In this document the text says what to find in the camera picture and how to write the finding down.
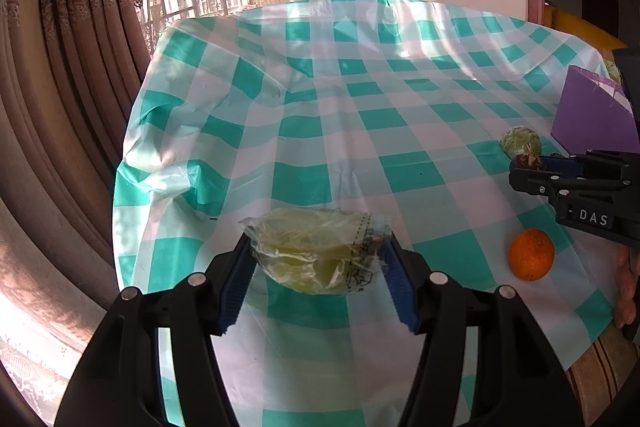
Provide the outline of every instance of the human hand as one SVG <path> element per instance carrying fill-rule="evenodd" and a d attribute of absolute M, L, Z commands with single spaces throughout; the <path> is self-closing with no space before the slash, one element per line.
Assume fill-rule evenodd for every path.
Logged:
<path fill-rule="evenodd" d="M 618 301 L 613 310 L 613 319 L 618 328 L 625 324 L 631 324 L 636 320 L 636 303 L 634 294 L 636 293 L 636 276 L 629 266 L 629 249 L 618 245 L 616 252 L 616 286 L 618 287 Z M 640 273 L 640 255 L 636 258 L 636 273 Z"/>

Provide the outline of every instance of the yellow food in bag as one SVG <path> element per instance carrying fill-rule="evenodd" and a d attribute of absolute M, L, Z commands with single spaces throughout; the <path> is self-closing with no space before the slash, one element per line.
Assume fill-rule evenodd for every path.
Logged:
<path fill-rule="evenodd" d="M 277 208 L 241 221 L 274 281 L 302 293 L 347 294 L 375 280 L 390 218 L 328 208 Z"/>

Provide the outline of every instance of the green vegetable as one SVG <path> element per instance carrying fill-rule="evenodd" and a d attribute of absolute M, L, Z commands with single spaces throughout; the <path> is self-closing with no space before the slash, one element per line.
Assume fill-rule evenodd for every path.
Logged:
<path fill-rule="evenodd" d="M 540 136 L 533 129 L 524 125 L 511 127 L 502 138 L 500 147 L 512 160 L 519 154 L 532 154 L 534 156 L 542 154 Z"/>

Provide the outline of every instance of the small brown object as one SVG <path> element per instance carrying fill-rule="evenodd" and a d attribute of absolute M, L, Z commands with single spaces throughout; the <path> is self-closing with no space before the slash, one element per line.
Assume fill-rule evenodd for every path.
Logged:
<path fill-rule="evenodd" d="M 540 171 L 545 168 L 545 163 L 542 161 L 540 156 L 524 153 L 518 154 L 513 159 L 513 166 L 517 169 L 533 169 Z"/>

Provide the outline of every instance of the striped fabric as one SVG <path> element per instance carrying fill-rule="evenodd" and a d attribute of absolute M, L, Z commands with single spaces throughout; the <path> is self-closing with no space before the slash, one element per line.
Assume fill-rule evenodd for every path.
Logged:
<path fill-rule="evenodd" d="M 567 370 L 587 427 L 615 398 L 639 357 L 640 346 L 627 341 L 611 323 Z"/>

